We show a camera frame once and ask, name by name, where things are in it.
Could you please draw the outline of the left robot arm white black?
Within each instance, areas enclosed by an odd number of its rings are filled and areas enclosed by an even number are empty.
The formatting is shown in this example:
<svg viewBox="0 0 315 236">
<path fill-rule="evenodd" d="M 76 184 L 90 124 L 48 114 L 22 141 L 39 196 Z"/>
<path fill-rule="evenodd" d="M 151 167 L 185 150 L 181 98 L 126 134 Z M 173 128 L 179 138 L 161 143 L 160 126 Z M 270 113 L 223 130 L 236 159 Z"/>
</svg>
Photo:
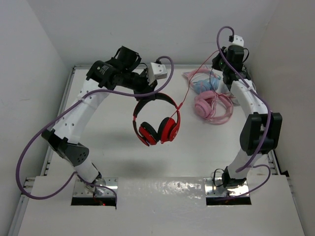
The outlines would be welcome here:
<svg viewBox="0 0 315 236">
<path fill-rule="evenodd" d="M 167 77 L 167 70 L 160 61 L 151 62 L 140 74 L 134 72 L 140 62 L 140 55 L 124 46 L 110 60 L 96 61 L 86 74 L 73 109 L 41 135 L 88 183 L 95 184 L 102 176 L 88 157 L 89 149 L 79 141 L 99 105 L 116 86 L 131 89 L 137 95 L 148 94 L 154 91 L 158 79 Z"/>
</svg>

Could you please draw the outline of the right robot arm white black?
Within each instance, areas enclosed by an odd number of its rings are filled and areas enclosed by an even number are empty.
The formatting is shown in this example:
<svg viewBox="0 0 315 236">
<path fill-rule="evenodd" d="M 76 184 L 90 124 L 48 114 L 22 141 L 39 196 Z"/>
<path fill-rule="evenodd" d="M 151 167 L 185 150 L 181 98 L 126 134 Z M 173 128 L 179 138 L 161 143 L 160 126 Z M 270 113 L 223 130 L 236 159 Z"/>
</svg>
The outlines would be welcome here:
<svg viewBox="0 0 315 236">
<path fill-rule="evenodd" d="M 222 72 L 224 84 L 246 116 L 240 134 L 241 149 L 222 174 L 225 188 L 243 185 L 256 161 L 277 147 L 283 121 L 280 113 L 273 113 L 257 96 L 252 79 L 243 65 L 244 50 L 236 45 L 222 47 L 212 60 L 212 68 Z"/>
</svg>

